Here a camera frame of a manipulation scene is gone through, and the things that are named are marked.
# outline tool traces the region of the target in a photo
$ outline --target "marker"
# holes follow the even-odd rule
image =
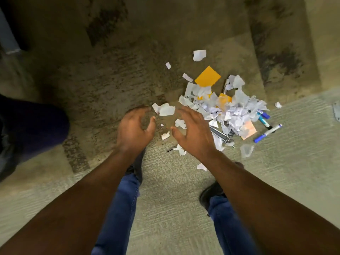
[[[267,137],[270,133],[273,133],[274,131],[276,131],[277,129],[281,128],[282,124],[279,124],[275,127],[273,127],[272,129],[270,129],[269,131],[266,131],[265,133],[263,133],[261,136],[257,137],[256,139],[254,139],[254,142],[257,143],[260,140],[264,139],[265,137]]]
[[[265,127],[266,127],[268,130],[270,130],[270,129],[273,128],[272,126],[270,126],[269,123],[267,123],[267,121],[266,121],[261,115],[260,115],[260,117],[259,117],[258,119],[260,120],[261,123],[263,123],[263,124],[265,125]]]
[[[266,112],[263,112],[262,110],[257,110],[257,112],[266,119],[270,118],[269,114],[267,114]]]

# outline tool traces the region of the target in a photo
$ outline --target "person's right hand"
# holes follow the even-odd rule
[[[184,150],[202,162],[217,150],[209,125],[202,114],[189,107],[184,106],[178,112],[185,121],[187,134],[184,136],[176,127],[172,127],[172,135]]]

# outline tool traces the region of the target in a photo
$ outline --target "blue jeans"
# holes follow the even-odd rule
[[[122,178],[107,212],[92,255],[124,255],[139,196],[134,174]],[[255,243],[225,197],[210,199],[209,215],[214,221],[218,241],[226,255],[257,254]]]

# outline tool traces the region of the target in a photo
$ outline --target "jeans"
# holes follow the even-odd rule
[[[135,217],[139,181],[134,174],[122,178],[107,212],[92,255],[124,255]],[[225,197],[210,198],[209,215],[225,255],[257,254],[255,243]]]

